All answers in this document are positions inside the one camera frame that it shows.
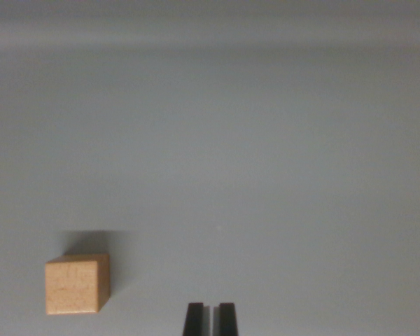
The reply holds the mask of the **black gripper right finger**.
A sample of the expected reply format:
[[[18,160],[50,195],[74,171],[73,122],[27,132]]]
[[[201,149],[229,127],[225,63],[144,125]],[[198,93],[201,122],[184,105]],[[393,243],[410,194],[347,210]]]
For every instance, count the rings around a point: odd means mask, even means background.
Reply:
[[[238,336],[236,307],[223,302],[213,308],[213,336]]]

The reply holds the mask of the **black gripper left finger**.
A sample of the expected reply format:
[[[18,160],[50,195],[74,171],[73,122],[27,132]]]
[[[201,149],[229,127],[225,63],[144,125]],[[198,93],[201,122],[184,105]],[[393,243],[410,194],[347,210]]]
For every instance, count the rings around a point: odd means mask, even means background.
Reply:
[[[210,308],[203,302],[188,304],[183,336],[209,336],[210,335]]]

